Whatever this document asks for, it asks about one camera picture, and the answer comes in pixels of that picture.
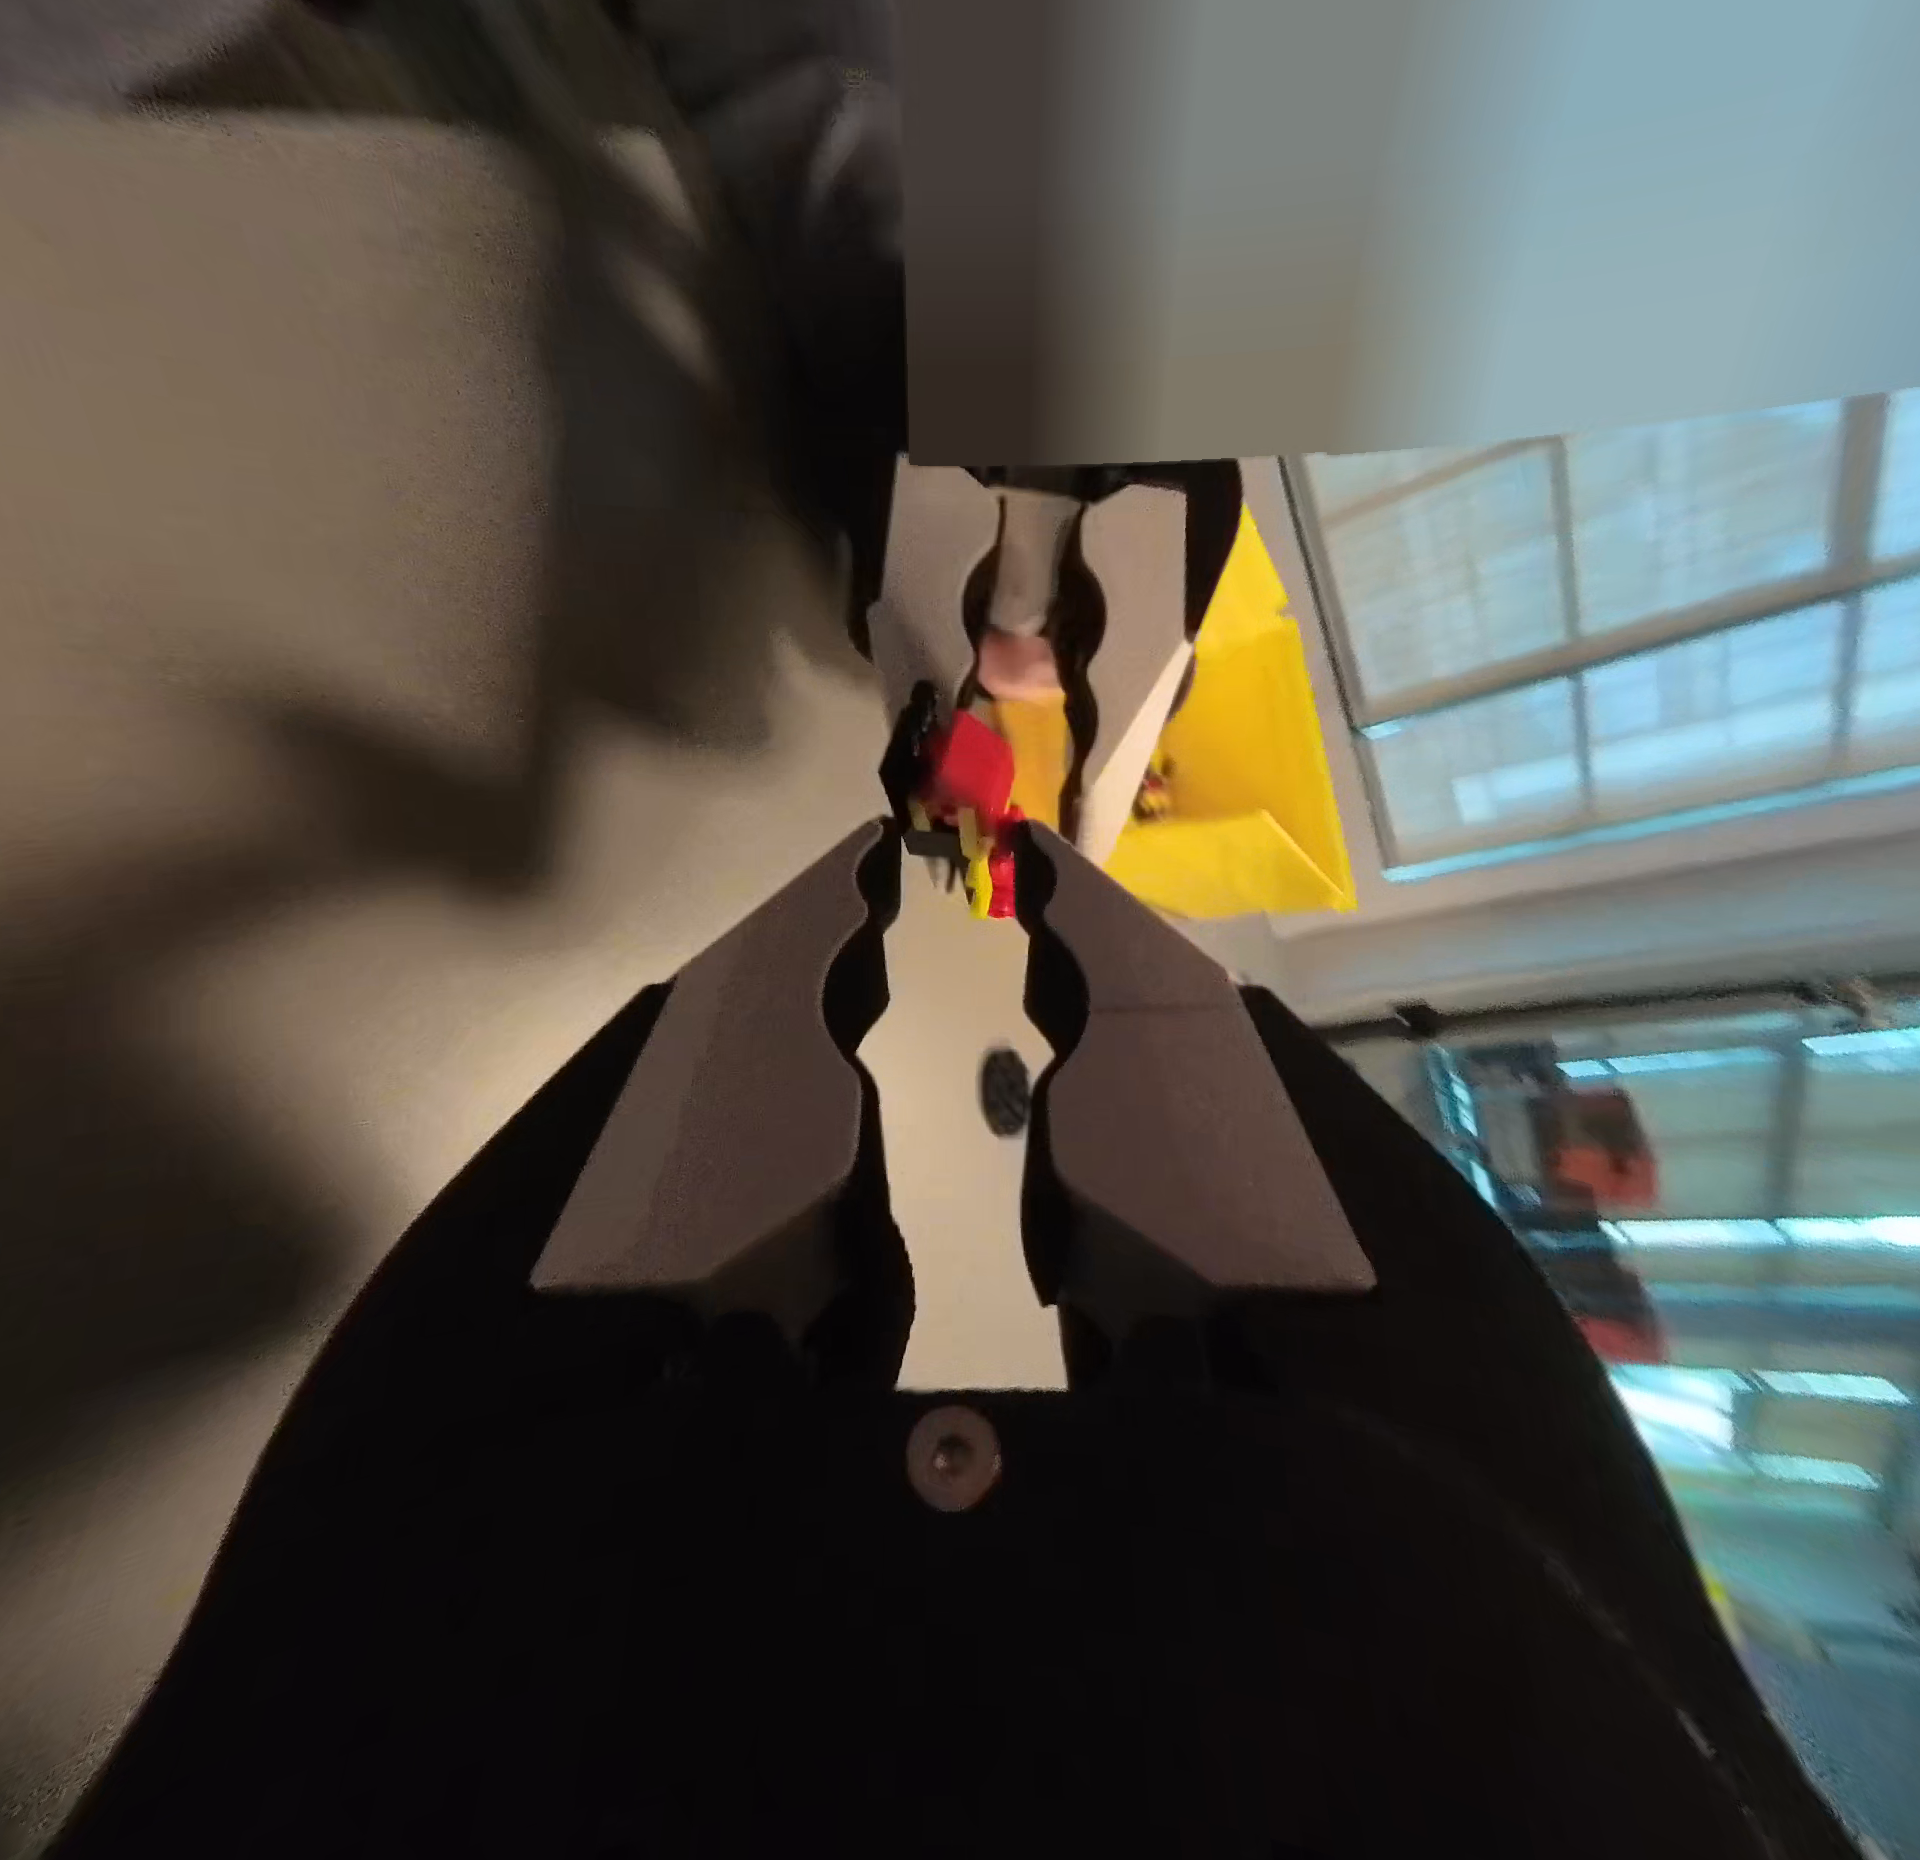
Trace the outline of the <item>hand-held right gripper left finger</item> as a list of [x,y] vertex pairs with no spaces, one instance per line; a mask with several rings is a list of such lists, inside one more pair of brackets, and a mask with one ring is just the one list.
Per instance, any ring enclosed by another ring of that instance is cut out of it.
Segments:
[[533,1292],[758,1316],[798,1351],[904,1350],[914,1276],[861,1059],[900,858],[898,825],[869,819],[679,968]]

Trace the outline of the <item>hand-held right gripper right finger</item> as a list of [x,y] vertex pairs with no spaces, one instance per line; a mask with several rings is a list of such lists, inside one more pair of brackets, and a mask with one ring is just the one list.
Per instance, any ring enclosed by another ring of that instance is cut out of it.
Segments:
[[1019,829],[1022,1009],[1046,1044],[1022,1254],[1063,1358],[1247,1298],[1379,1290],[1229,974],[1041,824]]

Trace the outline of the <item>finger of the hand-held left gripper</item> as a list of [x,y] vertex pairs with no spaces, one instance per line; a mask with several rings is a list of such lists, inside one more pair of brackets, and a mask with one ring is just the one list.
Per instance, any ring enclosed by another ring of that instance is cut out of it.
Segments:
[[888,722],[931,686],[952,713],[975,668],[967,601],[999,535],[993,492],[959,468],[896,468],[869,652]]
[[1061,583],[1069,769],[1060,819],[1107,862],[1188,678],[1188,499],[1133,483],[1088,505]]

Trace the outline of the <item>yellow plastic bin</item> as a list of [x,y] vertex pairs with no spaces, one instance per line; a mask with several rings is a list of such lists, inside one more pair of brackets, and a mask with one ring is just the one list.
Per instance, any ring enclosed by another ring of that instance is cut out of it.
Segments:
[[1249,510],[1164,748],[1178,816],[1124,827],[1107,873],[1184,920],[1356,912],[1300,622]]

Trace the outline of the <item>red yellow lego body assembly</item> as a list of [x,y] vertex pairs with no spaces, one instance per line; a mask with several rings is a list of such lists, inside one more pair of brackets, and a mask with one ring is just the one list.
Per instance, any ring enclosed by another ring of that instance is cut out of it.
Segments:
[[931,682],[906,692],[878,763],[906,858],[947,873],[975,920],[1015,920],[1015,759],[968,710],[947,713]]

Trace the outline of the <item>person's left forearm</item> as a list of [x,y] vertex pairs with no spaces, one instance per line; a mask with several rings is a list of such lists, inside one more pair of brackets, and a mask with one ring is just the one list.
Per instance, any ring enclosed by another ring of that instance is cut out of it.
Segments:
[[900,259],[894,0],[606,0],[744,232]]

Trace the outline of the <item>person's left hand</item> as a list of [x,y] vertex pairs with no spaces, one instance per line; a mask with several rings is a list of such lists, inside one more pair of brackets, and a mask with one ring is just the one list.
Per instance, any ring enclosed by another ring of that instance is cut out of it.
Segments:
[[1039,630],[987,623],[977,643],[977,689],[993,702],[1053,704],[1063,700],[1053,643]]

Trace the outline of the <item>storage shelf with red boxes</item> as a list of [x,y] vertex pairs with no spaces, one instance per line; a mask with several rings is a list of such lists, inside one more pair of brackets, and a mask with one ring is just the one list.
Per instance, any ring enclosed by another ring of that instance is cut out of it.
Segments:
[[1431,1090],[1447,1148],[1608,1365],[1668,1363],[1641,1276],[1606,1232],[1657,1201],[1658,1175],[1632,1099],[1577,1082],[1548,1041],[1439,1049]]

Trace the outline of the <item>window with blinds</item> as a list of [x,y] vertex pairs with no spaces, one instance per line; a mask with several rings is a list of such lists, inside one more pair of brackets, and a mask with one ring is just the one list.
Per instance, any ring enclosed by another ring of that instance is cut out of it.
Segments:
[[1278,473],[1386,883],[1916,793],[1914,387]]

